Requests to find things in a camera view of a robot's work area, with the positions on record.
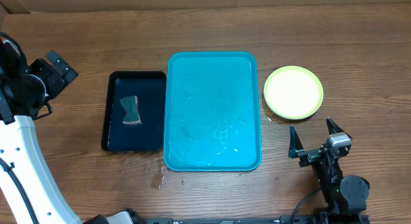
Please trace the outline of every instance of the wood grain surface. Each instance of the wood grain surface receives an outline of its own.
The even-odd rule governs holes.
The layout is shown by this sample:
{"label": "wood grain surface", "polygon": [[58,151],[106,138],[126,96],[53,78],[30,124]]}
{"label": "wood grain surface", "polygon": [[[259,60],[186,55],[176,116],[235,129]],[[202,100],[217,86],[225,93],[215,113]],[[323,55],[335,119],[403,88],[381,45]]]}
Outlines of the wood grain surface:
{"label": "wood grain surface", "polygon": [[[354,138],[340,166],[371,183],[372,223],[411,220],[411,4],[7,15],[3,31],[29,62],[54,49],[80,73],[52,101],[54,114],[35,124],[50,170],[83,220],[127,207],[145,218],[276,217],[318,187],[311,168],[288,159],[290,123],[261,94],[263,161],[254,171],[176,173],[161,152],[101,150],[110,73],[166,72],[176,52],[213,50],[252,53],[260,93],[278,67],[315,73],[324,102],[294,123],[304,146],[326,140],[331,116]],[[319,194],[299,213],[323,206]],[[15,222],[3,195],[0,220]]]}

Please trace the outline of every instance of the cable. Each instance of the cable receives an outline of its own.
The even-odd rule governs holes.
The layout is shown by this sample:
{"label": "cable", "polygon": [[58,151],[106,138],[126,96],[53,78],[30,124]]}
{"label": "cable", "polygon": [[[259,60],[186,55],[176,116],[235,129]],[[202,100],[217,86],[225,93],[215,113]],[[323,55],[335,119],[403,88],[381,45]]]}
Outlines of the cable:
{"label": "cable", "polygon": [[21,198],[23,199],[24,204],[26,204],[27,211],[31,217],[33,224],[39,224],[36,214],[34,213],[33,206],[31,206],[30,200],[27,197],[26,191],[24,190],[17,176],[12,171],[12,167],[8,166],[7,163],[1,157],[0,157],[0,166],[2,166],[3,169],[8,173],[10,178],[13,180],[17,190],[20,192]]}
{"label": "cable", "polygon": [[310,199],[312,196],[316,195],[320,190],[321,190],[321,187],[318,188],[318,189],[316,189],[314,192],[310,193],[309,195],[307,195],[307,197],[303,198],[303,199],[301,200],[301,202],[298,203],[298,205],[295,207],[293,213],[291,214],[291,219],[290,219],[290,223],[291,223],[291,224],[294,223],[295,214],[297,214],[297,211],[298,211],[298,209],[300,208],[300,206],[301,206],[302,204],[304,204],[304,202],[306,202],[306,201],[307,201],[308,199]]}

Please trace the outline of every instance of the wooden table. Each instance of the wooden table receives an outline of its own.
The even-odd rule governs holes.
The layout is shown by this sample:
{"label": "wooden table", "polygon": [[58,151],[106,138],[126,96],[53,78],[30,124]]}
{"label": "wooden table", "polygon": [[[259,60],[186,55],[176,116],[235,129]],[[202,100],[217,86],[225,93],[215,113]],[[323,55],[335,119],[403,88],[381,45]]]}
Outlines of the wooden table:
{"label": "wooden table", "polygon": [[[80,73],[51,102],[55,113],[35,124],[50,170],[83,220],[126,207],[146,218],[276,217],[318,187],[311,168],[288,159],[289,122],[262,95],[263,161],[252,172],[176,173],[161,152],[101,150],[110,73],[166,72],[172,54],[209,50],[252,53],[260,92],[278,67],[313,71],[325,96],[311,119],[295,123],[303,144],[322,144],[331,116],[354,138],[340,165],[371,183],[371,221],[411,220],[411,4],[7,15],[3,31],[30,63],[54,49]],[[317,195],[299,213],[320,206]],[[0,220],[14,223],[3,197]]]}

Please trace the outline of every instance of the black tray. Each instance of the black tray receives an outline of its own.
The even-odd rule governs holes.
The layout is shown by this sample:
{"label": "black tray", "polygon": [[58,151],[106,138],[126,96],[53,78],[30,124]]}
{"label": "black tray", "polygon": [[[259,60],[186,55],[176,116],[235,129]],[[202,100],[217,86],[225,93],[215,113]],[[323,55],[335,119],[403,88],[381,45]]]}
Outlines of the black tray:
{"label": "black tray", "polygon": [[[125,125],[120,99],[137,96],[141,123]],[[163,72],[114,72],[109,78],[101,147],[106,151],[158,151],[164,135],[166,75]]]}

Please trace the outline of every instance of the tray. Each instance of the tray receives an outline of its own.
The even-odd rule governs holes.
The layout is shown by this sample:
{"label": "tray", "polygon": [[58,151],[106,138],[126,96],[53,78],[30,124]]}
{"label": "tray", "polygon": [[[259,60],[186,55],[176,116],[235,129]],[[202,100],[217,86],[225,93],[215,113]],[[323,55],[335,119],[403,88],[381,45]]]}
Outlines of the tray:
{"label": "tray", "polygon": [[[132,104],[128,99],[134,96],[138,119],[127,120],[125,108],[127,102]],[[162,72],[112,73],[101,147],[107,151],[160,150],[164,133],[165,96],[166,75]]]}
{"label": "tray", "polygon": [[175,171],[250,171],[261,162],[256,61],[186,52],[168,62],[164,162]]}

